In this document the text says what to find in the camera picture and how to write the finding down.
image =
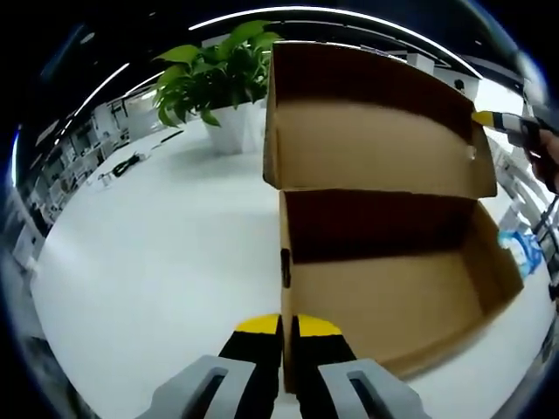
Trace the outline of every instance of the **potted plant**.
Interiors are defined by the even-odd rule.
[[[199,113],[215,150],[255,151],[262,142],[257,100],[266,96],[270,48],[280,36],[267,21],[241,24],[219,45],[181,45],[157,58],[172,63],[155,84],[161,122],[175,127]]]

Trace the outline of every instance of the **hand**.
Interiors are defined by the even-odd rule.
[[[548,150],[551,159],[556,163],[556,191],[559,191],[559,137],[556,137],[550,131],[542,130],[540,131],[540,139],[542,140],[542,145]],[[542,176],[542,168],[538,166],[537,161],[532,161],[532,171],[534,176],[541,182],[545,182]]]

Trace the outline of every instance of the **ceiling light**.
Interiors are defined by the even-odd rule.
[[[11,184],[14,188],[17,185],[17,140],[19,140],[19,132],[21,126],[17,128],[16,136],[14,138],[14,145],[11,150]]]
[[[62,128],[62,131],[60,131],[59,136],[61,137],[62,135],[64,135],[64,133],[66,132],[66,130],[68,129],[68,127],[70,127],[70,124],[72,124],[73,122],[73,118],[70,118],[70,120],[66,123],[66,125],[64,125],[64,128]]]
[[[454,58],[456,61],[458,61],[460,64],[462,64],[465,68],[467,68],[470,72],[475,74],[478,78],[483,79],[481,74],[479,72],[477,72],[467,62],[465,62],[464,59],[462,59],[461,57],[456,55],[454,52],[451,52],[451,51],[447,50],[446,48],[444,48],[443,45],[437,44],[435,41],[432,41],[429,38],[426,38],[423,35],[415,32],[415,31],[412,31],[412,30],[410,30],[406,27],[400,26],[399,24],[393,24],[392,22],[389,22],[388,20],[381,19],[379,17],[364,15],[362,13],[357,13],[357,12],[348,11],[348,10],[339,10],[339,9],[331,9],[331,8],[328,8],[328,7],[314,7],[314,6],[265,7],[265,8],[262,8],[262,9],[245,10],[245,11],[240,11],[240,12],[237,12],[237,13],[231,13],[230,15],[215,17],[213,19],[207,20],[207,21],[202,22],[200,24],[195,24],[194,26],[191,26],[189,28],[189,31],[193,31],[193,30],[201,28],[203,26],[207,26],[208,24],[214,24],[216,22],[222,22],[224,20],[232,19],[232,18],[235,18],[235,17],[254,15],[254,14],[258,14],[258,13],[267,13],[267,12],[273,12],[273,11],[320,11],[320,12],[326,12],[326,13],[333,13],[333,14],[336,14],[336,15],[357,17],[357,18],[360,18],[360,19],[365,19],[365,20],[369,20],[371,22],[375,22],[377,24],[383,24],[384,26],[389,26],[392,29],[396,29],[398,31],[407,33],[408,35],[413,36],[417,39],[421,39],[422,41],[426,42],[427,44],[429,44],[429,45],[437,48],[439,51],[445,53],[449,57]]]
[[[95,37],[95,32],[89,32],[87,35],[85,35],[81,41],[79,41],[80,44],[85,44],[89,41],[91,41],[93,38]]]
[[[112,79],[114,79],[116,76],[119,75],[120,72],[122,72],[126,67],[128,67],[130,65],[130,63],[126,63],[125,65],[123,65],[121,68],[119,68],[116,72],[114,72],[113,74],[111,74],[110,76],[107,77],[107,79],[101,83],[95,90],[93,90],[93,92],[87,97],[86,100],[84,100],[84,103],[81,104],[81,106],[78,108],[78,110],[74,113],[74,116],[76,116],[78,113],[80,113],[82,111],[82,109],[84,107],[86,107],[86,105],[91,102],[91,100],[93,99],[93,97],[99,93],[99,91],[105,87],[107,85],[107,83],[109,81],[111,81]]]
[[[132,93],[133,91],[138,90],[140,87],[142,87],[143,85],[149,83],[151,80],[153,80],[153,79],[155,79],[155,78],[161,76],[162,74],[163,74],[163,72],[159,72],[159,73],[157,73],[157,74],[151,76],[149,79],[143,80],[138,86],[134,86],[134,87],[132,87],[130,90],[128,90],[128,91],[124,94],[124,96],[128,96],[128,95],[129,95],[130,93]]]

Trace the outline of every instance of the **open cardboard box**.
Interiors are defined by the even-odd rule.
[[[414,67],[276,44],[265,180],[280,192],[284,366],[294,314],[333,322],[359,358],[405,376],[481,331],[521,291],[498,228],[473,103]]]

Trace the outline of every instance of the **cable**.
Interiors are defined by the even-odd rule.
[[[122,175],[124,175],[124,172],[126,172],[129,168],[131,168],[138,162],[140,162],[140,156],[137,154],[133,154],[132,157],[130,157],[129,159],[121,161],[119,164],[114,166],[113,170],[111,170],[111,173],[115,177],[121,177]]]

